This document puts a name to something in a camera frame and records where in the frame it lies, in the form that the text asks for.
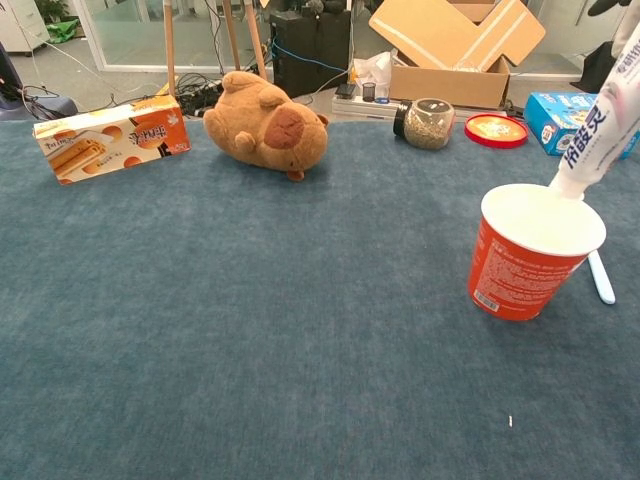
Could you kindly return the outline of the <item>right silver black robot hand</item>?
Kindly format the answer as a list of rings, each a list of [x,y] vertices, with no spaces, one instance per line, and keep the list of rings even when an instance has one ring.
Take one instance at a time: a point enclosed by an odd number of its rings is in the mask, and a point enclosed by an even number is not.
[[[622,20],[613,36],[611,56],[617,59],[634,30],[639,24],[639,0],[597,0],[587,11],[590,17],[596,17],[615,6],[624,9]]]

